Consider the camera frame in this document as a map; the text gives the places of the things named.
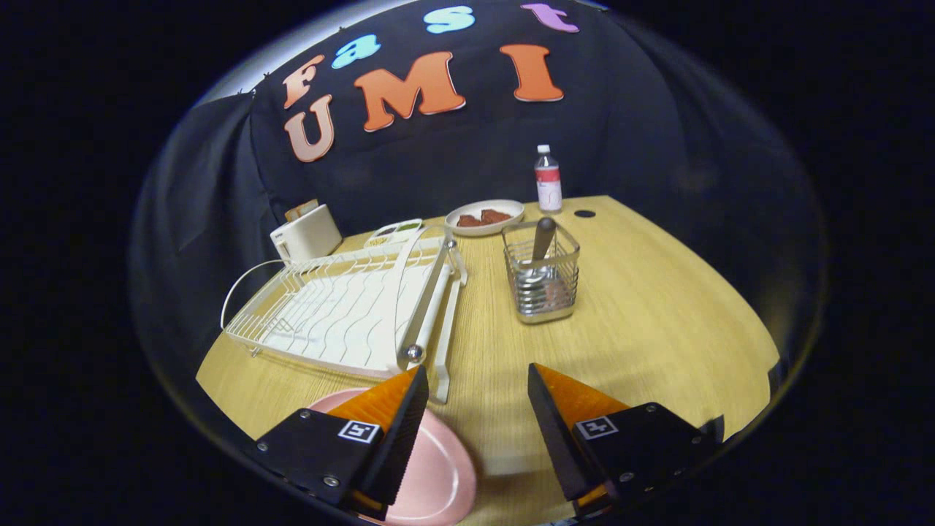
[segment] pink plate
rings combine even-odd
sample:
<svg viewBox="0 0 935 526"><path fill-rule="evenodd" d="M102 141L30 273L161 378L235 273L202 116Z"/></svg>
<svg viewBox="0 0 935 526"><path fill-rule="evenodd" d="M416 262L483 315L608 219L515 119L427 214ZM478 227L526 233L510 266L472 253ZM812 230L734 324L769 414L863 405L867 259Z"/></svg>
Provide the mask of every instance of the pink plate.
<svg viewBox="0 0 935 526"><path fill-rule="evenodd" d="M365 390L331 393L309 409L327 413ZM470 512L476 493L477 475L468 451L454 431L426 409L396 503L387 509L386 521L362 519L392 526L450 526Z"/></svg>

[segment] letter cutout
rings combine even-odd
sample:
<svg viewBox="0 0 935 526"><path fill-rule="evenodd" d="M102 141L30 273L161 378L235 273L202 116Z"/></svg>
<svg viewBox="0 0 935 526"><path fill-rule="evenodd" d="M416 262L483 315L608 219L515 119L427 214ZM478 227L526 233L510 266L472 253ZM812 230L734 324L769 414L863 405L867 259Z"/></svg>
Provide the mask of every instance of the letter cutout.
<svg viewBox="0 0 935 526"><path fill-rule="evenodd" d="M523 102L555 102L562 100L565 93L552 84L549 67L545 65L548 48L529 44L512 44L500 48L500 52L513 59L520 87L513 92Z"/></svg>
<svg viewBox="0 0 935 526"><path fill-rule="evenodd" d="M309 92L309 82L315 78L315 65L322 60L324 60L324 55L318 55L282 81L286 85L286 103L282 106L284 110L288 110L298 99L302 98L302 95Z"/></svg>
<svg viewBox="0 0 935 526"><path fill-rule="evenodd" d="M375 132L393 123L393 115L386 112L384 102L400 117L409 119L419 92L422 92L419 111L423 115L464 107L467 101L454 90L448 70L452 56L448 51L439 51L419 57L412 63L405 81L385 69L371 71L355 80L353 85L363 90L367 104L364 129Z"/></svg>
<svg viewBox="0 0 935 526"><path fill-rule="evenodd" d="M446 7L436 9L422 18L423 22L429 23L425 31L433 35L446 33L448 31L460 31L474 24L474 17L470 16L474 10L468 6Z"/></svg>
<svg viewBox="0 0 935 526"><path fill-rule="evenodd" d="M380 49L376 35L364 35L352 40L338 50L335 61L331 63L334 69L342 68L355 60L367 58Z"/></svg>
<svg viewBox="0 0 935 526"><path fill-rule="evenodd" d="M565 23L562 19L558 18L559 16L567 17L565 11L559 11L558 9L552 9L546 4L523 4L520 7L523 9L529 9L536 14L536 18L539 19L539 23L547 27L551 27L556 31L564 31L566 33L578 33L578 26L572 25L570 23Z"/></svg>
<svg viewBox="0 0 935 526"><path fill-rule="evenodd" d="M322 137L314 144L309 144L305 133L304 111L286 121L285 130L289 134L289 141L292 142L295 157L303 163L321 159L328 153L328 150L331 150L331 145L335 142L335 125L331 121L331 111L328 109L330 102L331 95L325 95L309 107L309 111L318 117L318 129L322 133Z"/></svg>

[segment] metal utensil holder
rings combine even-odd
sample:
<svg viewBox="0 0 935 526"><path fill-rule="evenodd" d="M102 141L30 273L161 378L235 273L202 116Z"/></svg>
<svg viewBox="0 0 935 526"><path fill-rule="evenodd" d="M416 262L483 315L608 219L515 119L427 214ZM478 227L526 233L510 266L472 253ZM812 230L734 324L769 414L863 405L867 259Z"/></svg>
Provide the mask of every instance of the metal utensil holder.
<svg viewBox="0 0 935 526"><path fill-rule="evenodd" d="M532 261L536 222L505 226L503 256L510 291L520 321L542 323L571 315L578 293L578 254L581 246L556 224L545 257Z"/></svg>

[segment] meat slice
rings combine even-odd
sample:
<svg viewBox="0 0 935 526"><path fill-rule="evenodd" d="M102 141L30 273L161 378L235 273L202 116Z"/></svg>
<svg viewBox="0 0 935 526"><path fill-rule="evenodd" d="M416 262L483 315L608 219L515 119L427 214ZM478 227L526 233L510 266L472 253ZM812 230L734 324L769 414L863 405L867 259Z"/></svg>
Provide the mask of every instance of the meat slice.
<svg viewBox="0 0 935 526"><path fill-rule="evenodd" d="M499 223L501 221L506 221L510 219L512 215L503 212L497 212L494 209L485 208L481 210L481 223L485 225L492 225L493 223Z"/></svg>
<svg viewBox="0 0 935 526"><path fill-rule="evenodd" d="M473 215L466 214L458 218L458 226L483 226L483 223Z"/></svg>

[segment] dish rack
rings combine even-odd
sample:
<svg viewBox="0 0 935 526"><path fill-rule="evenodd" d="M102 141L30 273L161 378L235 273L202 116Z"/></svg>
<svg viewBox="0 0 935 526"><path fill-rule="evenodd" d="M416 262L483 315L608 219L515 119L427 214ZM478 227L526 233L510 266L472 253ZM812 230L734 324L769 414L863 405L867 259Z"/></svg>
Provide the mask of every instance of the dish rack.
<svg viewBox="0 0 935 526"><path fill-rule="evenodd" d="M221 329L256 356L272 351L345 373L393 376L425 360L433 328L441 330L431 364L435 402L448 399L446 360L458 291L468 270L446 234L384 244L308 261L267 261L244 272L221 310ZM228 323L227 302L250 272L283 263ZM447 302L442 308L442 301Z"/></svg>

